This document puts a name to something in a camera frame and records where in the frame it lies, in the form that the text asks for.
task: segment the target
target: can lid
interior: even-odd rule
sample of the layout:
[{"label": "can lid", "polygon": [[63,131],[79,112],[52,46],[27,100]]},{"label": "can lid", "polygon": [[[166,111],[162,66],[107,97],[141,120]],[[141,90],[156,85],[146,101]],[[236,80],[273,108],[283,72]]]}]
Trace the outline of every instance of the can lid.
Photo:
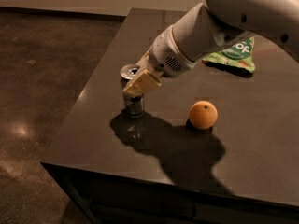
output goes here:
[{"label": "can lid", "polygon": [[135,64],[127,64],[120,71],[121,77],[124,79],[127,79],[127,80],[131,80],[134,78],[138,69],[139,69],[139,66],[137,66]]}]

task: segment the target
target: floor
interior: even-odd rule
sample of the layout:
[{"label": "floor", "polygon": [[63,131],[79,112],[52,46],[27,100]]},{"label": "floor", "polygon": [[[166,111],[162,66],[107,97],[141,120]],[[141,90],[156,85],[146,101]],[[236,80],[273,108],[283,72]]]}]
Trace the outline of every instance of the floor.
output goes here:
[{"label": "floor", "polygon": [[0,223],[90,223],[40,165],[121,21],[0,12]]}]

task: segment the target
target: chip bag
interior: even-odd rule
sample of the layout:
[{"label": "chip bag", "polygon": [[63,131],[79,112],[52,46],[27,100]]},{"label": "chip bag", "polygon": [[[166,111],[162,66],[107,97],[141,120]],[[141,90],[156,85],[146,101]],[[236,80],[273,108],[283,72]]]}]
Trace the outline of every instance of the chip bag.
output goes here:
[{"label": "chip bag", "polygon": [[253,48],[254,37],[251,37],[223,51],[208,54],[202,61],[203,63],[211,62],[243,68],[253,73],[255,71],[255,65],[252,60]]}]

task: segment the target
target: black can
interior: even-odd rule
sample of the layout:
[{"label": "black can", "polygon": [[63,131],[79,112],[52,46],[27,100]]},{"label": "black can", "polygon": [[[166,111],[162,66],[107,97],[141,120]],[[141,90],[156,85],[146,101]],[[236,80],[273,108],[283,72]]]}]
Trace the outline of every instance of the black can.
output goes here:
[{"label": "black can", "polygon": [[[139,66],[135,64],[125,65],[121,71],[121,86],[124,88],[126,84],[135,77]],[[131,98],[123,94],[125,114],[132,119],[140,118],[144,115],[144,95]]]}]

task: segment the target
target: orange ball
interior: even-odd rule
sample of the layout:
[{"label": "orange ball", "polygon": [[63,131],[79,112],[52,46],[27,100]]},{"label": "orange ball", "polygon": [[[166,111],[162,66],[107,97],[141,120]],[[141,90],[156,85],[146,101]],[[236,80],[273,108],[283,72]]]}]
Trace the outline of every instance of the orange ball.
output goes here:
[{"label": "orange ball", "polygon": [[218,117],[216,107],[208,101],[196,102],[189,111],[189,121],[197,129],[206,130],[213,126]]}]

